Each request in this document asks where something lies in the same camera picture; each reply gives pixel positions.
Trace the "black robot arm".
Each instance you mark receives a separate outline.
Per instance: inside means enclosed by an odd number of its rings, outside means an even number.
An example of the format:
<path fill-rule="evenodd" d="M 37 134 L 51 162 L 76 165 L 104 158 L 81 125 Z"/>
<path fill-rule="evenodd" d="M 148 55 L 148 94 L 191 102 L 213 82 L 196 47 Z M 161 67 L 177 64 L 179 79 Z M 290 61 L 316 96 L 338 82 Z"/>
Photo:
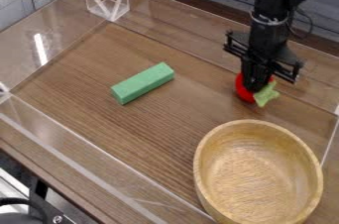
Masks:
<path fill-rule="evenodd" d="M 304 0 L 253 0 L 251 30 L 225 33 L 224 51 L 241 60 L 244 89 L 257 93 L 275 75 L 294 83 L 303 61 L 287 45 L 298 6 Z"/>

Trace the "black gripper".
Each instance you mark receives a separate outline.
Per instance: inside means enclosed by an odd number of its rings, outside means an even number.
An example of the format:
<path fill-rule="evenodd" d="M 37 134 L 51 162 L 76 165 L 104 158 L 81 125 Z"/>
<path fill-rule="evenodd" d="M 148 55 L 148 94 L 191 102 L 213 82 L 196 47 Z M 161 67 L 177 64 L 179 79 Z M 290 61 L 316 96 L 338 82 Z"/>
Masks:
<path fill-rule="evenodd" d="M 251 47 L 248 33 L 227 31 L 224 51 L 241 60 L 243 85 L 247 91 L 263 89 L 272 75 L 290 83 L 296 81 L 303 61 L 287 45 L 270 56 Z"/>

